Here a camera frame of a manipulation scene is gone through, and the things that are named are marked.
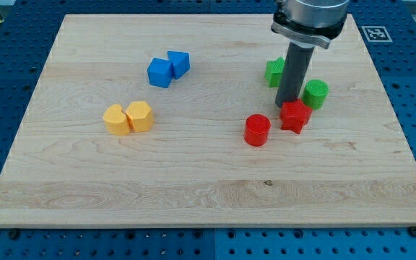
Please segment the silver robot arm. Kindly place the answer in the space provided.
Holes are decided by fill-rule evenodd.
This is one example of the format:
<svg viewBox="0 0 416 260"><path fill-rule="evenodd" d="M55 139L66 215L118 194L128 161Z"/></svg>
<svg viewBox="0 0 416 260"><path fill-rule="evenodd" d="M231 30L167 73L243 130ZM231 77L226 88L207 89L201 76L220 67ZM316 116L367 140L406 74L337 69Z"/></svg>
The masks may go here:
<svg viewBox="0 0 416 260"><path fill-rule="evenodd" d="M348 0L280 0L272 32L301 48L327 49L338 37L347 17Z"/></svg>

